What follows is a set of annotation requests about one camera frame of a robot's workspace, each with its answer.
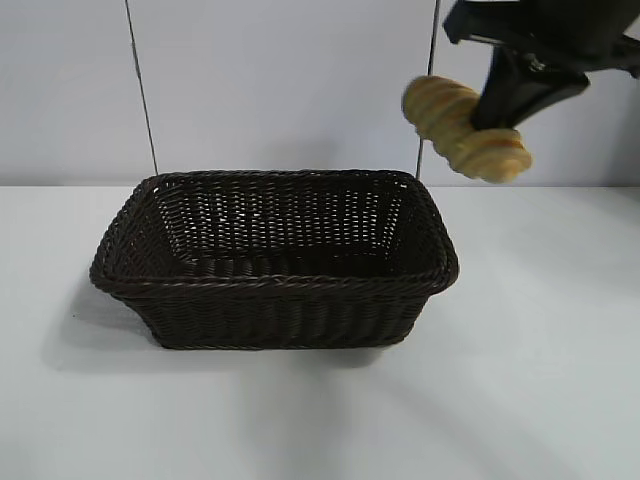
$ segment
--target croissant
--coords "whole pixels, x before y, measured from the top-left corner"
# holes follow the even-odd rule
[[[476,130],[470,116],[479,95],[453,80],[416,78],[402,97],[405,118],[420,138],[433,142],[449,166],[469,178],[506,183],[531,167],[531,154],[516,130]]]

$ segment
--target woven basket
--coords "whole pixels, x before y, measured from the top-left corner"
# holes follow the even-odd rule
[[[458,262],[424,186],[391,171],[143,181],[91,281],[166,348],[352,348],[411,330]]]

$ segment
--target wicker basket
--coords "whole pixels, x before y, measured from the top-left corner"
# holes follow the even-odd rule
[[[143,181],[91,281],[166,348],[352,348],[411,330],[458,262],[424,186],[391,171]]]

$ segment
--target white wall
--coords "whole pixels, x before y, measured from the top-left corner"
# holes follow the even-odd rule
[[[413,170],[425,0],[136,0],[161,170]]]
[[[443,3],[444,16],[453,0]],[[433,2],[131,6],[161,171],[414,170],[417,139],[399,103],[426,69]],[[152,174],[129,43],[119,0],[0,6],[0,183]],[[440,31],[436,73],[480,89],[489,56]],[[592,80],[587,94],[522,125],[536,164],[520,184],[640,184],[637,82],[620,72]],[[423,179],[470,183],[429,147]]]
[[[153,173],[124,5],[0,6],[0,184],[118,183]]]

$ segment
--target white table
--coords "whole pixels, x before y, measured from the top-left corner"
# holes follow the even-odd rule
[[[87,268],[130,193],[0,189],[0,478],[640,478],[640,190],[437,188],[399,346],[172,352]]]

